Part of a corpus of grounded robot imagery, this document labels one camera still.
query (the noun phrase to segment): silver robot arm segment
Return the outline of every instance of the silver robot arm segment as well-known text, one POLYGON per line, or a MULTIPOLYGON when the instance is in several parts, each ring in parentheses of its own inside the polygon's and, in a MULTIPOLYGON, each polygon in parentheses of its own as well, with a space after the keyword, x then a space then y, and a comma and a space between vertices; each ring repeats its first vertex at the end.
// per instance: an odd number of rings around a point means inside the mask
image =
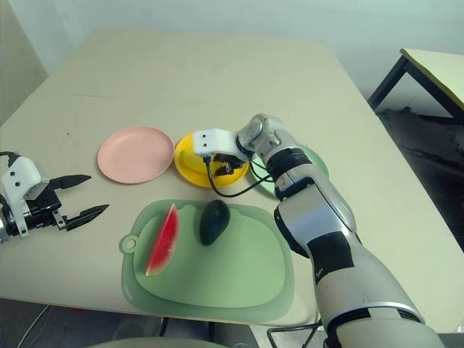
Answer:
POLYGON ((360 242, 355 217, 276 117, 258 114, 237 135, 265 163, 281 200, 275 222, 309 257, 327 347, 443 347, 395 277, 360 242))

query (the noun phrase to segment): wall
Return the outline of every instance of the wall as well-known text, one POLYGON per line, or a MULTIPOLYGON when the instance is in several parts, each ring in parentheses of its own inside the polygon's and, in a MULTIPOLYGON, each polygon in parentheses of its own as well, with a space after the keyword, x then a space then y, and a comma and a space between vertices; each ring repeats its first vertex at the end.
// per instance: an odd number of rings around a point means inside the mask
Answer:
POLYGON ((0 0, 0 125, 48 74, 7 0, 0 0))
MULTIPOLYGON (((464 54, 461 0, 10 0, 53 72, 96 27, 139 27, 322 38, 369 96, 403 46, 464 54)), ((383 103, 445 111, 412 79, 383 103)))

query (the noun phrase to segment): cutting board handle hole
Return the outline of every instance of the cutting board handle hole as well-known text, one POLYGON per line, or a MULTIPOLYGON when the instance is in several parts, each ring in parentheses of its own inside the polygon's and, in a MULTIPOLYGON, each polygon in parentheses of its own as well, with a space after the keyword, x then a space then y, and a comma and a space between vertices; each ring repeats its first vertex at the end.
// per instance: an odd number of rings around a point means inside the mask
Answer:
POLYGON ((138 237, 132 234, 127 235, 123 238, 120 243, 121 252, 124 254, 130 254, 135 252, 137 247, 138 237))

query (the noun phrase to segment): table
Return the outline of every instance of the table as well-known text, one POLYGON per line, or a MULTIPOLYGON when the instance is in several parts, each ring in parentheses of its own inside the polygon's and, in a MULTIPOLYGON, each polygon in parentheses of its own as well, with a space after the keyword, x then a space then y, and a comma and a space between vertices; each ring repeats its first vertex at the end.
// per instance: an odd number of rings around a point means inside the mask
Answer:
MULTIPOLYGON (((459 246, 331 50, 290 38, 97 30, 0 128, 0 147, 40 162, 51 177, 92 175, 59 192, 62 213, 109 208, 69 233, 47 228, 3 245, 0 297, 141 313, 121 289, 121 238, 153 201, 216 196, 185 182, 173 166, 146 183, 115 183, 99 172, 99 147, 134 125, 158 127, 178 141, 197 129, 238 130, 259 112, 281 117, 326 161, 366 247, 432 328, 454 331, 464 308, 459 246)), ((228 191, 248 185, 242 180, 228 191)), ((228 202, 269 212, 276 206, 258 191, 228 202)), ((316 319, 312 266, 296 254, 293 261, 294 303, 268 325, 316 319)))
POLYGON ((464 121, 464 56, 401 49, 401 57, 369 97, 375 110, 405 73, 409 73, 457 121, 464 121))

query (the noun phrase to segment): plate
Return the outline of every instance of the plate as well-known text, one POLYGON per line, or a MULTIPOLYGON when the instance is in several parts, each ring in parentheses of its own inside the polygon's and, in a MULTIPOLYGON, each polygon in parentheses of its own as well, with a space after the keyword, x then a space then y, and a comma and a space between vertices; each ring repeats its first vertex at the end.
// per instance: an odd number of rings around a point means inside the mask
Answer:
MULTIPOLYGON (((194 153, 194 141, 192 134, 188 134, 182 138, 174 151, 174 163, 178 172, 189 182, 201 187, 211 188, 210 181, 206 171, 206 165, 203 159, 194 153)), ((211 162, 211 172, 214 173, 224 163, 211 162)), ((242 179, 247 173, 248 162, 242 168, 235 169, 233 174, 215 176, 214 181, 216 187, 224 187, 231 185, 242 179)))
MULTIPOLYGON (((316 154, 313 150, 311 150, 307 146, 303 145, 302 150, 306 154, 307 158, 311 161, 311 163, 314 163, 315 165, 317 165, 327 175, 327 178, 328 178, 329 176, 328 168, 325 162, 323 161, 323 159, 320 158, 318 154, 316 154)), ((261 178, 264 178, 266 175, 269 175, 266 169, 259 167, 259 165, 264 166, 264 163, 262 163, 262 160, 259 157, 254 159, 253 161, 258 164, 258 165, 253 165, 253 168, 254 168, 254 171, 256 171, 256 174, 258 174, 261 178)), ((274 183, 268 183, 268 182, 263 181, 260 184, 260 187, 266 190, 269 194, 272 194, 273 196, 275 196, 274 183)))
POLYGON ((103 174, 119 183, 143 183, 161 175, 173 161, 169 136, 151 127, 133 127, 110 136, 97 162, 103 174))

